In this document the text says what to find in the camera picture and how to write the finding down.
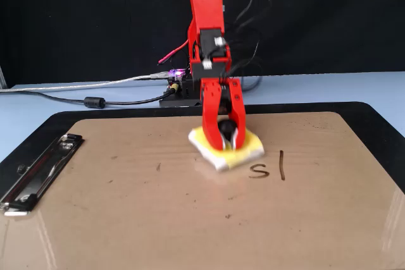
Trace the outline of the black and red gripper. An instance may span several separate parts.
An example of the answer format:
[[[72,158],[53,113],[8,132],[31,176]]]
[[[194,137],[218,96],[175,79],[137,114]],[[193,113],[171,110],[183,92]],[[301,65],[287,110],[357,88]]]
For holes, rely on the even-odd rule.
[[[212,62],[205,68],[202,61],[191,62],[193,89],[200,89],[202,85],[202,128],[210,146],[216,150],[225,148],[225,141],[218,128],[218,110],[221,100],[221,88],[228,87],[231,97],[231,112],[229,118],[237,127],[232,137],[233,149],[243,146],[246,137],[246,111],[243,102],[242,89],[238,78],[225,76],[225,62]]]

